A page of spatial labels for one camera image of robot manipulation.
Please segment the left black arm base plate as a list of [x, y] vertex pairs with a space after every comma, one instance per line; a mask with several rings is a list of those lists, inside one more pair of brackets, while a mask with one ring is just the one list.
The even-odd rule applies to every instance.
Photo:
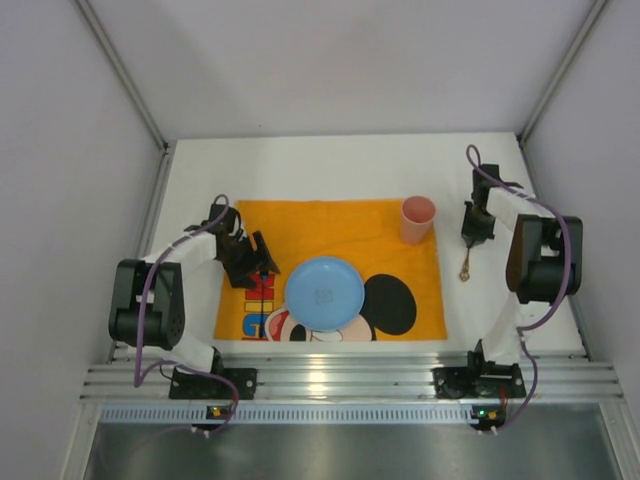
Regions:
[[168, 396], [172, 400], [253, 400], [257, 376], [255, 368], [224, 368], [222, 377], [238, 391], [238, 395], [234, 396], [226, 383], [175, 369]]

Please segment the orange Mickey Mouse placemat cloth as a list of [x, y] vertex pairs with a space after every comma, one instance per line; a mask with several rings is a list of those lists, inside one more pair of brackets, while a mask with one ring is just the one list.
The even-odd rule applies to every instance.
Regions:
[[[261, 289], [221, 287], [214, 337], [271, 342], [422, 342], [448, 337], [436, 236], [400, 238], [401, 200], [267, 201], [236, 204], [244, 225], [260, 231], [280, 274], [266, 281], [265, 337], [259, 339]], [[365, 287], [359, 316], [330, 332], [309, 330], [289, 314], [284, 289], [301, 263], [331, 256], [350, 263]]]

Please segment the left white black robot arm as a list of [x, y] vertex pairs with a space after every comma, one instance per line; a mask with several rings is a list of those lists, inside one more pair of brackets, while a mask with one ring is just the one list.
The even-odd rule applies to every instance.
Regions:
[[183, 230], [164, 249], [116, 267], [108, 331], [135, 350], [134, 385], [154, 369], [173, 366], [189, 375], [220, 378], [221, 354], [189, 331], [184, 280], [219, 263], [234, 289], [253, 290], [280, 270], [261, 232], [249, 234], [240, 212], [219, 194], [209, 216]]

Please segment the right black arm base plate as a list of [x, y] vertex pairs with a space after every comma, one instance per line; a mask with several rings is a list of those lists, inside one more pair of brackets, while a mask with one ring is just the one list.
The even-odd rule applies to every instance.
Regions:
[[527, 395], [522, 372], [517, 364], [492, 366], [485, 371], [470, 367], [441, 367], [433, 370], [436, 397], [439, 399], [520, 399]]

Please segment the pink plastic cup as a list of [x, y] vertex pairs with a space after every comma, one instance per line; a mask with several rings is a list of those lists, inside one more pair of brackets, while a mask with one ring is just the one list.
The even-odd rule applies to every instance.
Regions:
[[401, 240], [408, 245], [419, 244], [432, 227], [436, 212], [434, 202], [428, 197], [406, 198], [401, 205]]

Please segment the blue plastic plate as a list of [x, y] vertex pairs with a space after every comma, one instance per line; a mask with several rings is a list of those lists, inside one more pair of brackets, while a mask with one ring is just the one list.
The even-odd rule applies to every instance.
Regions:
[[321, 256], [293, 270], [285, 285], [284, 300], [289, 314], [303, 327], [330, 332], [346, 327], [358, 316], [365, 287], [350, 263]]

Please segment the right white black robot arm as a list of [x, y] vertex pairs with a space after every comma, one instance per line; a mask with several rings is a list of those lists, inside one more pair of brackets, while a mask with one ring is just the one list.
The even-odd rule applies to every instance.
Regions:
[[492, 240], [497, 223], [511, 233], [508, 296], [477, 350], [489, 365], [511, 366], [520, 360], [526, 335], [548, 322], [564, 298], [580, 288], [583, 223], [553, 213], [519, 184], [503, 182], [496, 164], [476, 166], [472, 182], [461, 227], [466, 247]]

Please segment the blue plastic fork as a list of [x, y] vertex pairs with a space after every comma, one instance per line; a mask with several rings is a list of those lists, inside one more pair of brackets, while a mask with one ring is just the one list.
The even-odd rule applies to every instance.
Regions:
[[260, 323], [259, 323], [259, 339], [263, 339], [265, 337], [265, 291], [266, 291], [266, 281], [268, 279], [268, 272], [266, 270], [260, 271], [260, 280], [261, 280], [261, 296], [260, 296]]

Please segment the gold metal spoon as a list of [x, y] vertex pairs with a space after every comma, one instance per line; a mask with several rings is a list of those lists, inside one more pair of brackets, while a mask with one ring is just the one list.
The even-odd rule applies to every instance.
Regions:
[[458, 276], [461, 282], [467, 282], [470, 278], [470, 253], [471, 248], [468, 247]]

